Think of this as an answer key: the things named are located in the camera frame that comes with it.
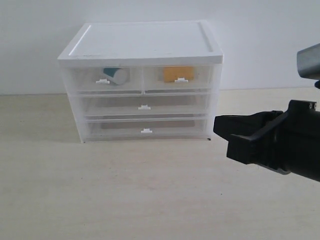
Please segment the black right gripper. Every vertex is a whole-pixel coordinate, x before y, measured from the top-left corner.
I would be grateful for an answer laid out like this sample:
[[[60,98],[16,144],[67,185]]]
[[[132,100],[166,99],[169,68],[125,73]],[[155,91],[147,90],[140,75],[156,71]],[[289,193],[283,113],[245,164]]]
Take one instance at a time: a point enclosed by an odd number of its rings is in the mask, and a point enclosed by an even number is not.
[[[315,101],[291,100],[286,111],[215,117],[213,132],[228,141],[226,156],[287,175],[320,180],[320,112]]]

